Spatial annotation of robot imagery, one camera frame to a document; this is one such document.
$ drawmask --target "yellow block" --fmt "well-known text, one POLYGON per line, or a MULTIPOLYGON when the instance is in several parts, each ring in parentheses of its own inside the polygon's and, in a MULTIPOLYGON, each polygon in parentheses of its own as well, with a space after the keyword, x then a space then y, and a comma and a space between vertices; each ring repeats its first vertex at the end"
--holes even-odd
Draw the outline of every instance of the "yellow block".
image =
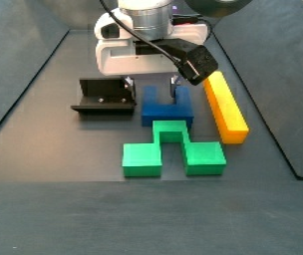
POLYGON ((248 127, 229 87, 220 72, 213 72, 203 82, 207 99, 223 143, 243 143, 248 127))

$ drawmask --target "blue block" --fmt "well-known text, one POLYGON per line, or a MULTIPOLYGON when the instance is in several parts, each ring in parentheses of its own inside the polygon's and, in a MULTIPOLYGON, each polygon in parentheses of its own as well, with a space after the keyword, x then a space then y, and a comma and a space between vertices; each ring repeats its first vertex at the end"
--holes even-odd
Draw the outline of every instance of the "blue block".
POLYGON ((193 119, 191 99, 187 87, 176 87, 175 104, 160 105, 156 101, 156 86, 144 87, 143 127, 151 127, 152 121, 185 121, 191 128, 193 119))

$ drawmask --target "black bracket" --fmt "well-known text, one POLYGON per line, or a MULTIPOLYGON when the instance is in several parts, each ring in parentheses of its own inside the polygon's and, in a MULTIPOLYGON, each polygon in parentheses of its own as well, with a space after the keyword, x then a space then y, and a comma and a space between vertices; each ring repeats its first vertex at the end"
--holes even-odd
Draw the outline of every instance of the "black bracket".
POLYGON ((136 107, 136 87, 131 78, 80 79, 82 99, 72 109, 81 114, 97 112, 132 113, 136 107))

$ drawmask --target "green block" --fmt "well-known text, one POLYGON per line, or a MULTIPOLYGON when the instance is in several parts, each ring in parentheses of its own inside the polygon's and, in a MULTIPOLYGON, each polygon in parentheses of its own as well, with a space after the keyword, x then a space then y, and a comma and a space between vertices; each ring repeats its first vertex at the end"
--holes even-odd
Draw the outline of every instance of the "green block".
POLYGON ((125 177, 160 176, 160 150, 153 143, 124 144, 124 175, 125 177))
POLYGON ((225 159, 219 142, 191 142, 185 121, 153 121, 152 143, 124 145, 125 177, 160 176, 160 144, 180 142, 187 175, 221 174, 225 159))
POLYGON ((192 142, 185 146, 184 167, 187 175, 221 174, 225 159, 219 142, 192 142))

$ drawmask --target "black cable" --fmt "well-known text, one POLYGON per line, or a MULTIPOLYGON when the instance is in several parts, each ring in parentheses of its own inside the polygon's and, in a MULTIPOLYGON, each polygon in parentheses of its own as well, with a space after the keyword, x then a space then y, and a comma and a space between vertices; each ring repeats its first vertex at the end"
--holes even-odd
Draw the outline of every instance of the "black cable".
POLYGON ((207 37, 205 37, 205 40, 204 40, 204 42, 205 42, 209 39, 209 36, 212 34, 212 26, 211 26, 211 23, 207 20, 204 20, 204 19, 197 19, 197 20, 201 21, 205 24, 207 29, 209 30, 208 34, 207 34, 207 37))
POLYGON ((175 66, 180 69, 180 63, 179 61, 175 59, 175 57, 164 50, 161 49, 157 45, 155 45, 151 41, 148 41, 141 35, 139 35, 125 24, 121 20, 117 19, 117 17, 114 16, 113 12, 110 11, 110 9, 108 8, 106 4, 104 3, 102 0, 100 0, 102 7, 105 9, 105 11, 108 12, 108 14, 110 15, 110 17, 113 18, 113 20, 116 21, 116 23, 124 28, 124 30, 132 34, 137 39, 140 39, 140 41, 143 41, 144 43, 147 43, 151 47, 153 47, 161 54, 164 54, 168 59, 173 62, 175 66))
POLYGON ((212 26, 205 19, 201 19, 203 16, 200 14, 173 14, 172 17, 173 17, 172 25, 184 23, 195 24, 197 21, 201 21, 205 24, 208 30, 204 42, 208 40, 212 34, 212 26))

